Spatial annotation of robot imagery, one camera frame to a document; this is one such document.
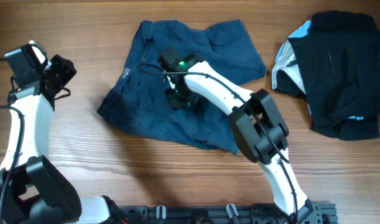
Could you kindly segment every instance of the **folded cloth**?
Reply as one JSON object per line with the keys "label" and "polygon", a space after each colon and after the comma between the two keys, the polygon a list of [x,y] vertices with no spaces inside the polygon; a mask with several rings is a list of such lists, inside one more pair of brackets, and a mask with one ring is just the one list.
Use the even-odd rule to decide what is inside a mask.
{"label": "folded cloth", "polygon": [[266,73],[266,66],[241,21],[222,22],[206,30],[191,29],[179,21],[142,21],[123,74],[98,113],[125,133],[237,153],[227,116],[215,105],[202,98],[196,111],[175,111],[165,95],[169,84],[159,75],[147,75],[136,69],[141,62],[159,66],[157,59],[167,47],[182,55],[198,54],[237,85]]}
{"label": "folded cloth", "polygon": [[321,12],[309,34],[289,38],[312,114],[312,129],[344,140],[379,137],[380,31],[372,17]]}

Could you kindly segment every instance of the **wooden table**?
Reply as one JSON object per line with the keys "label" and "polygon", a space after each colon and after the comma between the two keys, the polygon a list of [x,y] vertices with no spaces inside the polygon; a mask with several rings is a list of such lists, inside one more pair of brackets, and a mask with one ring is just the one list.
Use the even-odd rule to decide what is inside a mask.
{"label": "wooden table", "polygon": [[[96,113],[122,72],[142,20],[178,19],[204,29],[240,18],[270,69],[285,38],[315,12],[365,12],[380,28],[380,1],[1,2],[0,56],[40,40],[49,57],[69,58],[78,70],[67,86],[72,96],[56,102],[50,160],[80,195],[108,195],[118,205],[272,202],[262,170],[243,155],[131,136]],[[0,62],[0,105],[11,74]],[[269,85],[266,77],[245,87],[257,91]],[[271,93],[290,129],[292,167],[309,198],[337,204],[340,223],[380,223],[380,138],[348,142],[319,135],[309,130],[302,100]],[[9,113],[0,111],[0,163],[9,128]]]}

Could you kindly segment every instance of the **blue cloth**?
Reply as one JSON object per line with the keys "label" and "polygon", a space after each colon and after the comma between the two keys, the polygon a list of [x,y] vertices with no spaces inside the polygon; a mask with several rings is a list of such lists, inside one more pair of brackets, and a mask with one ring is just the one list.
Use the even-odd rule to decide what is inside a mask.
{"label": "blue cloth", "polygon": [[199,110],[174,111],[165,95],[169,84],[159,75],[136,69],[140,62],[159,65],[161,51],[169,46],[182,55],[198,54],[237,85],[266,73],[241,21],[222,22],[206,30],[191,29],[179,21],[142,21],[123,74],[98,113],[125,133],[237,153],[227,116],[220,109],[203,98]]}
{"label": "blue cloth", "polygon": [[[288,38],[306,36],[308,34],[308,28],[310,28],[311,25],[312,25],[311,21],[306,21],[301,27],[299,27],[292,34],[290,34]],[[276,62],[278,61],[278,58],[281,56],[282,49],[284,49],[284,45],[285,45],[285,42],[282,44],[281,48],[278,51],[278,54],[276,56]]]}

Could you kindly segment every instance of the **denim fabric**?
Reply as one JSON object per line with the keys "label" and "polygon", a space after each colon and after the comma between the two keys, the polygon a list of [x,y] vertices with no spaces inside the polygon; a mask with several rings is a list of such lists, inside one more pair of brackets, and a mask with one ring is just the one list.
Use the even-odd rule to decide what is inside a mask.
{"label": "denim fabric", "polygon": [[174,111],[165,95],[169,84],[159,75],[136,69],[141,62],[159,65],[158,57],[167,47],[182,55],[198,54],[237,85],[266,72],[241,21],[222,22],[206,30],[191,29],[179,21],[142,21],[124,72],[98,113],[125,133],[237,153],[227,116],[215,105],[202,98],[196,111]]}

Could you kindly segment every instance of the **black and white robotic arm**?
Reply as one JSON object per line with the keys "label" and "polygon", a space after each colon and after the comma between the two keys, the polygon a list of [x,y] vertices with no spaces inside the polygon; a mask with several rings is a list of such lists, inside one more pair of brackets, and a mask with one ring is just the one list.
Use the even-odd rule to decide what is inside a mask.
{"label": "black and white robotic arm", "polygon": [[[6,180],[21,125],[20,117],[11,110],[9,146],[0,166],[0,202],[3,186],[9,186],[3,219],[7,223],[81,224],[125,220],[125,214],[108,197],[79,197],[47,159],[55,96],[66,90],[64,86],[76,74],[71,61],[58,55],[48,61],[41,45],[35,42],[8,52],[6,58],[18,84],[7,102],[24,115],[25,129],[19,159],[13,165],[11,179]],[[289,220],[301,223],[312,208],[290,164],[285,162],[289,160],[289,132],[270,94],[265,90],[253,93],[231,83],[196,55],[182,58],[174,49],[167,49],[160,62],[165,70],[161,74],[172,87],[168,92],[172,106],[191,107],[197,97],[203,96],[227,114],[239,150],[262,167],[276,206]],[[30,186],[36,187],[39,194],[21,200],[19,196]]]}

